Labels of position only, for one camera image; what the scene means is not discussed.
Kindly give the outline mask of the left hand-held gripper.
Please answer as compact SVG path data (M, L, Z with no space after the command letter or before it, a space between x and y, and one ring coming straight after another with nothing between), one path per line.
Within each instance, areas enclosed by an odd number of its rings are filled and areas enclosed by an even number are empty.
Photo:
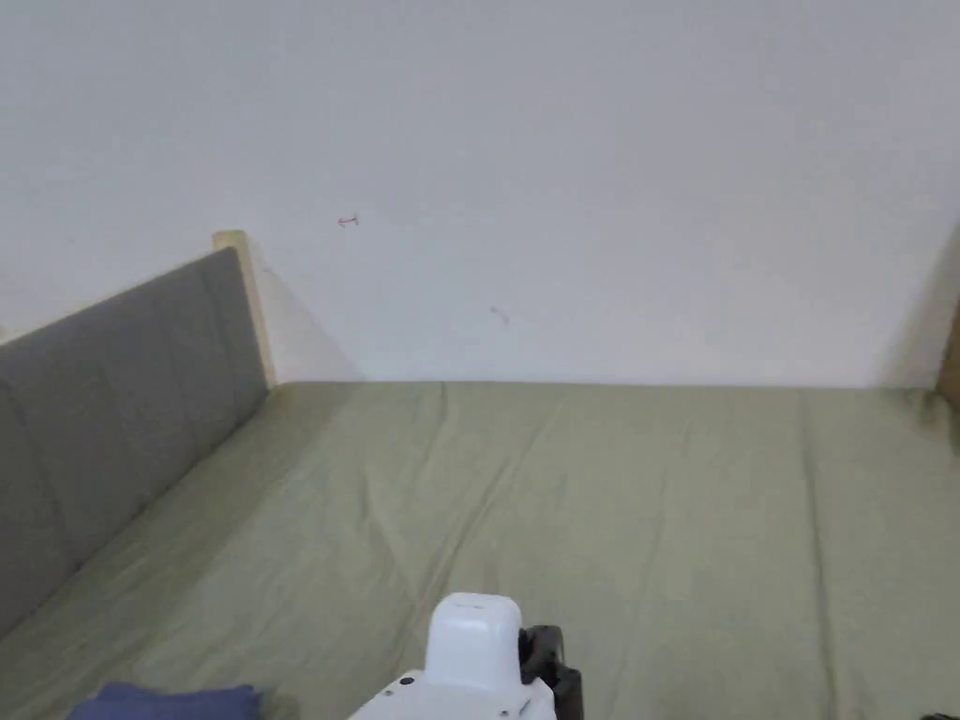
M582 675L557 625L522 624L506 596L456 592L434 609L425 667L385 686L354 719L581 719Z

